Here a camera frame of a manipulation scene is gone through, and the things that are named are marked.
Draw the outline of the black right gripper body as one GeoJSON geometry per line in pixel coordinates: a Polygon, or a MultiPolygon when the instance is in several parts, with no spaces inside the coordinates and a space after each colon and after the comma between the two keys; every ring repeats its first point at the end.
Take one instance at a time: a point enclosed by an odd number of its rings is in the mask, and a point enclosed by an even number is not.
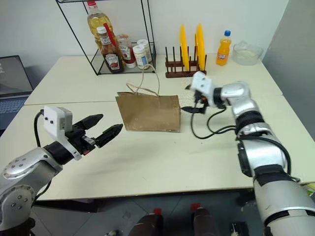
{"type": "Polygon", "coordinates": [[[209,106],[208,99],[199,91],[194,93],[194,108],[196,111],[205,111],[209,106]]]}

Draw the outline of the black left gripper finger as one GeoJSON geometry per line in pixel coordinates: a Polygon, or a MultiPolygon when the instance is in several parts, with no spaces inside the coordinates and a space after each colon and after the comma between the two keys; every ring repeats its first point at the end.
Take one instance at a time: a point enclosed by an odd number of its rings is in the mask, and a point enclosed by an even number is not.
{"type": "Polygon", "coordinates": [[[90,115],[78,122],[78,127],[84,130],[88,130],[94,127],[101,119],[103,114],[90,115]]]}
{"type": "Polygon", "coordinates": [[[112,141],[115,137],[119,135],[123,128],[123,124],[115,124],[103,131],[101,135],[95,138],[95,144],[98,148],[102,148],[108,142],[112,141]]]}

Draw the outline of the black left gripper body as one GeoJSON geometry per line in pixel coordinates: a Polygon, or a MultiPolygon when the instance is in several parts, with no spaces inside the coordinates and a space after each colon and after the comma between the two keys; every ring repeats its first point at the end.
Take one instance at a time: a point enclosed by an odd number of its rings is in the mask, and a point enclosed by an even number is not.
{"type": "Polygon", "coordinates": [[[86,126],[82,122],[75,123],[72,130],[65,132],[65,136],[81,155],[86,155],[95,149],[95,141],[86,136],[86,126]]]}

